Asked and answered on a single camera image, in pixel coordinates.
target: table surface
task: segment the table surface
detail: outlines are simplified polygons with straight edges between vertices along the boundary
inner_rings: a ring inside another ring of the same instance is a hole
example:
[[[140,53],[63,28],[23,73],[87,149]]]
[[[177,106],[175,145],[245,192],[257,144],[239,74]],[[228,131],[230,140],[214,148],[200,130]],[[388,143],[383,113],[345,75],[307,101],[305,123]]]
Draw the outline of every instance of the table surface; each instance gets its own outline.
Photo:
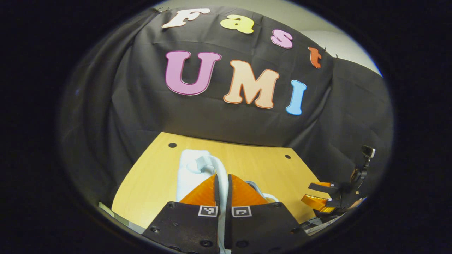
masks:
[[[169,143],[177,146],[171,148]],[[162,132],[123,180],[112,211],[147,228],[163,206],[176,199],[179,161],[185,149],[209,151],[222,161],[228,174],[253,181],[263,193],[278,198],[299,223],[315,216],[301,202],[304,194],[329,198],[308,189],[318,179],[291,148],[247,146]]]

